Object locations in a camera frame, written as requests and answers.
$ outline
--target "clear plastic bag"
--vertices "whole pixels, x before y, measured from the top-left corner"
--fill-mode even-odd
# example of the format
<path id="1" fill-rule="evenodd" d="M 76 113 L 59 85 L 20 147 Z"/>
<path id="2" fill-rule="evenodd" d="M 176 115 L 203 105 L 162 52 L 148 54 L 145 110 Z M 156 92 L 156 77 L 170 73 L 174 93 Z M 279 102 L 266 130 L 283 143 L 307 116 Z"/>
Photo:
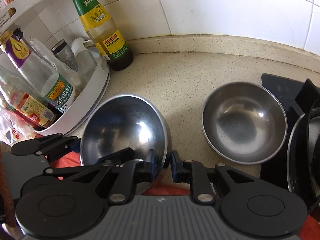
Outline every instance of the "clear plastic bag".
<path id="1" fill-rule="evenodd" d="M 81 92 L 85 86 L 82 84 L 80 75 L 69 68 L 61 60 L 57 59 L 55 55 L 37 38 L 30 37 L 30 44 L 32 48 L 38 53 L 40 57 L 48 61 L 58 72 L 73 86 Z"/>
<path id="2" fill-rule="evenodd" d="M 38 134 L 22 118 L 1 108 L 0 140 L 10 146 L 17 142 L 33 139 Z"/>

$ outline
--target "empty metal bowl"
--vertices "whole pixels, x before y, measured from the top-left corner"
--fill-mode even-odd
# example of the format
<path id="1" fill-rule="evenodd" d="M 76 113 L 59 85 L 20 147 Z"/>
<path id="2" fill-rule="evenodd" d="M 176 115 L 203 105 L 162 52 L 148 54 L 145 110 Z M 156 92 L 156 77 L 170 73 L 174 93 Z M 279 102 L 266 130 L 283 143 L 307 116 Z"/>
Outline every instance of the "empty metal bowl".
<path id="1" fill-rule="evenodd" d="M 146 160 L 149 150 L 154 150 L 156 175 L 172 150 L 170 130 L 162 114 L 145 98 L 130 94 L 109 98 L 93 112 L 81 139 L 81 164 L 95 164 L 127 147 L 134 150 L 134 159 Z M 149 186 L 140 183 L 137 192 Z"/>
<path id="2" fill-rule="evenodd" d="M 205 138 L 218 154 L 247 165 L 274 157 L 287 134 L 287 118 L 278 99 L 247 82 L 213 91 L 204 103 L 201 123 Z"/>

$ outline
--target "stainless steel bowl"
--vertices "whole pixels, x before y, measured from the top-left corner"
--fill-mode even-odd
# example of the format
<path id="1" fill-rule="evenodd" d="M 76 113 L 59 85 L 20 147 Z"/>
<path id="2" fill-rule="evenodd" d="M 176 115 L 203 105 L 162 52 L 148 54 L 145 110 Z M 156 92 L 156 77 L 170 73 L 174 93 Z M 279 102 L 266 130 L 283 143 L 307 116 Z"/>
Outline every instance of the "stainless steel bowl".
<path id="1" fill-rule="evenodd" d="M 204 103 L 201 123 L 205 138 L 218 154 L 247 165 L 274 157 L 287 134 L 287 118 L 278 99 L 247 82 L 213 91 Z"/>
<path id="2" fill-rule="evenodd" d="M 162 114 L 145 98 L 130 94 L 109 98 L 93 112 L 81 139 L 81 164 L 95 164 L 127 147 L 134 150 L 134 159 L 143 160 L 153 149 L 158 176 L 172 150 L 170 130 Z M 137 192 L 149 186 L 140 183 Z"/>

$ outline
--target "red cloth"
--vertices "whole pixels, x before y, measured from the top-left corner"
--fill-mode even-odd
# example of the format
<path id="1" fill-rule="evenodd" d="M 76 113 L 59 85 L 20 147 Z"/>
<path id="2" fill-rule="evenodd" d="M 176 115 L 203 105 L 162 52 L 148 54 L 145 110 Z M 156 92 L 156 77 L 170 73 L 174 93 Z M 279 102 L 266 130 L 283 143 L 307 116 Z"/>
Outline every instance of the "red cloth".
<path id="1" fill-rule="evenodd" d="M 80 166 L 80 155 L 70 152 L 52 164 L 54 168 Z M 144 195 L 190 195 L 190 191 L 158 183 L 148 189 Z M 313 217 L 308 216 L 299 235 L 303 240 L 320 240 L 320 225 Z"/>

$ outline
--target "speckled beige countertop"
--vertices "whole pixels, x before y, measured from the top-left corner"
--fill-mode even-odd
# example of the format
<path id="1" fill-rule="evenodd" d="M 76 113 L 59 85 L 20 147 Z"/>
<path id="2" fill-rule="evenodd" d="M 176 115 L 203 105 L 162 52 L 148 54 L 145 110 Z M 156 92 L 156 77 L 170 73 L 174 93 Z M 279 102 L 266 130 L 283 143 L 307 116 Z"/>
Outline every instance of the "speckled beige countertop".
<path id="1" fill-rule="evenodd" d="M 270 73 L 320 85 L 320 74 L 267 59 L 201 52 L 149 53 L 135 55 L 125 70 L 112 72 L 102 99 L 120 93 L 133 93 L 150 100 L 167 120 L 173 149 L 181 159 L 200 161 L 206 167 L 226 163 L 254 176 L 260 166 L 232 163 L 209 146 L 201 128 L 201 110 L 206 97 L 228 82 L 247 81 L 261 85 L 261 74 Z M 84 125 L 72 136 L 82 136 Z M 167 173 L 164 182 L 171 182 Z"/>

